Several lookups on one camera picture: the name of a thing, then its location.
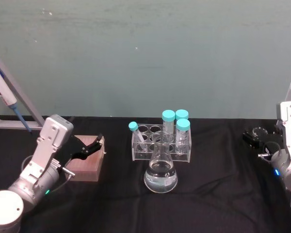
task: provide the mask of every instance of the blue pipette tip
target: blue pipette tip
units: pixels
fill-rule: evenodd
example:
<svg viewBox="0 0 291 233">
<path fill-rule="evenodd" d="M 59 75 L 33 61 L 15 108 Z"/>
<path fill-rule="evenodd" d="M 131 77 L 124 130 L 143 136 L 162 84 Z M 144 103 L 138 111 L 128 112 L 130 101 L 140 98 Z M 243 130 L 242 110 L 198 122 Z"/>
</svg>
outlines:
<svg viewBox="0 0 291 233">
<path fill-rule="evenodd" d="M 23 125 L 25 126 L 25 128 L 30 132 L 30 134 L 32 134 L 31 129 L 29 128 L 27 122 L 24 120 L 23 116 L 19 113 L 18 109 L 16 107 L 15 108 L 12 108 L 12 109 L 15 112 L 16 116 L 21 121 L 21 123 L 23 123 Z"/>
</svg>

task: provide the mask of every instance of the black tablecloth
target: black tablecloth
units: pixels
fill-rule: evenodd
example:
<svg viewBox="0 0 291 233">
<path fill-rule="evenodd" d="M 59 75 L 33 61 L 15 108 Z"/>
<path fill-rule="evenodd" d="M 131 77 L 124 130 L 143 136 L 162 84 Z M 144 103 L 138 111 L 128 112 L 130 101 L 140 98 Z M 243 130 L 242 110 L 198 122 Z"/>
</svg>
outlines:
<svg viewBox="0 0 291 233">
<path fill-rule="evenodd" d="M 177 187 L 151 193 L 148 161 L 131 160 L 128 123 L 154 118 L 76 117 L 73 134 L 106 139 L 98 183 L 69 182 L 25 215 L 21 233 L 291 233 L 289 200 L 272 168 L 242 140 L 275 120 L 191 119 L 191 162 L 175 162 Z M 38 132 L 0 130 L 0 189 L 20 174 Z"/>
</svg>

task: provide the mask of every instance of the teal wall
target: teal wall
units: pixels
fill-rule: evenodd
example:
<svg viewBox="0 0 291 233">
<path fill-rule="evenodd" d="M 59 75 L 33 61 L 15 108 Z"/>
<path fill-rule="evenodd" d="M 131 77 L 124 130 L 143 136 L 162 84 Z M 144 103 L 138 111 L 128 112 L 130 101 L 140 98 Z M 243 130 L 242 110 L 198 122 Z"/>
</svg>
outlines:
<svg viewBox="0 0 291 233">
<path fill-rule="evenodd" d="M 0 0 L 0 58 L 44 115 L 275 118 L 291 0 Z"/>
</svg>

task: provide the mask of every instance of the test tube rack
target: test tube rack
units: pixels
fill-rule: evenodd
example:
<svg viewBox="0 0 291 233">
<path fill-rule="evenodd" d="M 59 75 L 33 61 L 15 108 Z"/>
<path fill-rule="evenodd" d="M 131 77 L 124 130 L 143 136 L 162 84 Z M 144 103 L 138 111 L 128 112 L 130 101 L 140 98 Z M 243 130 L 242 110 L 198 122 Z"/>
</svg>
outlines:
<svg viewBox="0 0 291 233">
<path fill-rule="evenodd" d="M 138 124 L 138 129 L 141 132 L 143 138 L 144 138 L 144 144 L 146 145 L 146 150 L 142 150 L 140 146 L 140 141 L 134 137 L 134 134 L 132 134 L 131 139 L 131 153 L 132 153 L 132 160 L 150 160 L 153 150 L 154 150 L 154 143 L 151 140 L 151 136 L 153 133 L 157 131 L 163 130 L 163 125 L 150 125 L 150 124 Z M 192 141 L 191 141 L 191 132 L 189 134 L 189 145 L 188 145 L 188 151 L 184 154 L 178 155 L 175 152 L 176 147 L 176 134 L 173 134 L 173 141 L 170 143 L 169 150 L 170 155 L 173 161 L 179 161 L 179 162 L 190 162 L 191 158 L 191 147 L 192 147 Z"/>
</svg>

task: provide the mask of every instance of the blue cap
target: blue cap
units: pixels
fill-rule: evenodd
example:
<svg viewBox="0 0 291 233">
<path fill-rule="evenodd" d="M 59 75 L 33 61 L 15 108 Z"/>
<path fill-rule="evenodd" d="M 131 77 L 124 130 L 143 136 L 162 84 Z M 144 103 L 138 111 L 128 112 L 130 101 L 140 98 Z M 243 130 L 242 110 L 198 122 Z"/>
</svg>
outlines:
<svg viewBox="0 0 291 233">
<path fill-rule="evenodd" d="M 189 119 L 189 112 L 184 109 L 179 109 L 176 111 L 176 119 Z"/>
<path fill-rule="evenodd" d="M 181 131 L 187 131 L 190 129 L 190 122 L 187 119 L 177 120 L 176 128 Z"/>
<path fill-rule="evenodd" d="M 138 129 L 138 125 L 135 121 L 132 121 L 131 123 L 129 123 L 128 127 L 131 131 L 135 131 Z"/>
<path fill-rule="evenodd" d="M 173 110 L 165 110 L 162 113 L 162 119 L 164 121 L 170 122 L 170 121 L 175 120 L 175 118 L 176 118 L 176 114 Z"/>
</svg>

